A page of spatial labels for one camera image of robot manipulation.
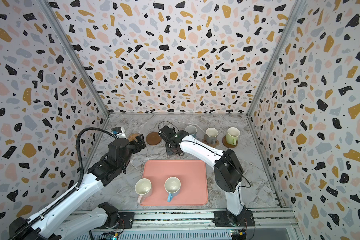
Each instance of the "blue-handled mug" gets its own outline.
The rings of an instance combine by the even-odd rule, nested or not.
[[[167,202],[172,201],[173,197],[180,193],[181,183],[177,177],[169,177],[164,184],[165,190],[168,192]]]

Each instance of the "brown coaster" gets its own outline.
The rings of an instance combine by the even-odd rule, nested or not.
[[[226,137],[226,136],[223,137],[223,144],[224,144],[224,146],[226,146],[227,148],[234,148],[234,147],[236,147],[236,146],[239,144],[239,141],[238,141],[238,140],[236,141],[236,145],[229,144],[229,143],[227,143],[225,137]]]
[[[206,139],[204,138],[203,141],[202,141],[204,144],[208,145],[208,146],[211,146],[211,147],[216,147],[217,145],[219,145],[219,140],[216,139],[216,142],[215,144],[209,144],[206,142]]]
[[[136,140],[136,137],[137,137],[137,136],[140,136],[140,133],[131,134],[131,135],[128,137],[128,141]]]
[[[145,141],[149,145],[157,145],[161,142],[161,137],[158,135],[158,132],[151,132],[147,135]]]

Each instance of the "patterned wall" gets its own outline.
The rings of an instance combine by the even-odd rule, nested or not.
[[[246,112],[294,1],[54,0],[111,112]]]
[[[360,240],[360,0],[307,1],[250,116],[306,239]]]
[[[1,239],[76,181],[76,134],[104,119],[36,3],[0,1]]]

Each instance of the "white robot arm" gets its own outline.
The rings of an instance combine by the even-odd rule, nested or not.
[[[136,137],[136,140],[129,141],[125,138],[124,129],[116,127],[112,129],[112,132],[113,134],[109,132],[107,134],[113,135],[116,139],[108,145],[109,152],[96,162],[87,174],[84,174],[80,185],[72,186],[66,193],[29,219],[19,217],[14,220],[10,224],[11,240],[70,240],[96,227],[115,228],[118,226],[118,210],[109,203],[100,204],[91,213],[63,223],[91,195],[109,184],[121,172],[125,173],[131,155],[145,148],[142,135]],[[230,149],[222,151],[210,147],[187,132],[180,130],[176,133],[168,126],[160,129],[159,135],[166,142],[166,148],[174,154],[180,155],[187,152],[214,169],[216,183],[225,191],[227,200],[226,213],[223,213],[225,216],[221,218],[228,219],[231,225],[240,226],[245,214],[245,207],[241,204],[239,196],[243,169],[235,153]],[[214,222],[216,225],[227,224],[227,221],[221,222],[220,217]]]

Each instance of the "gray marble table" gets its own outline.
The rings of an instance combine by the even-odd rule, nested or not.
[[[238,146],[233,150],[244,169],[244,176],[250,181],[251,188],[241,188],[242,202],[248,208],[259,207],[278,207],[278,201],[274,199],[273,191],[270,188],[267,176],[261,163],[258,151],[254,144],[245,115],[212,115],[212,114],[113,114],[106,129],[122,126],[128,135],[141,133],[146,136],[150,132],[157,132],[157,125],[161,121],[170,121],[179,129],[184,129],[187,125],[194,125],[197,128],[197,138],[202,140],[205,130],[208,127],[214,127],[219,131],[218,140],[220,144],[218,149],[227,149],[222,144],[222,138],[225,136],[229,127],[236,127],[240,130]],[[112,141],[111,137],[104,134],[100,144],[96,149],[90,166],[98,161],[108,151],[108,144]],[[137,203],[137,194],[135,193],[135,183],[142,178],[144,164],[149,159],[195,159],[190,154],[184,156],[168,156],[165,152],[164,141],[156,146],[147,144],[147,147],[141,152],[131,157],[127,173],[121,174],[110,184],[91,196],[84,202],[78,210],[91,210],[98,204],[109,202],[118,209],[136,210],[136,209],[216,209],[226,208],[226,199],[224,191],[221,190],[216,182],[213,169],[206,166],[206,176],[208,185],[208,203],[204,206],[151,206],[143,207]]]

